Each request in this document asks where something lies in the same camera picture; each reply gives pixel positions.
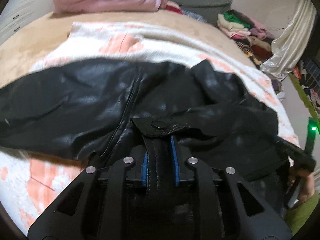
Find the right hand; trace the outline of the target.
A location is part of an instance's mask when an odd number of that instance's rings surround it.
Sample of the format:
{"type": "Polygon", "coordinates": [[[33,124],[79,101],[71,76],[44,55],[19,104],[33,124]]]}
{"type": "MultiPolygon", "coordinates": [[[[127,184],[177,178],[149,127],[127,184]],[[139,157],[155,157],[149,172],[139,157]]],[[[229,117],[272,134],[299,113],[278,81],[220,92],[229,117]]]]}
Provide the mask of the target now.
{"type": "Polygon", "coordinates": [[[302,168],[290,167],[290,173],[287,184],[292,186],[297,177],[305,180],[303,187],[300,189],[299,196],[293,207],[298,207],[307,202],[315,194],[315,181],[313,172],[302,168]]]}

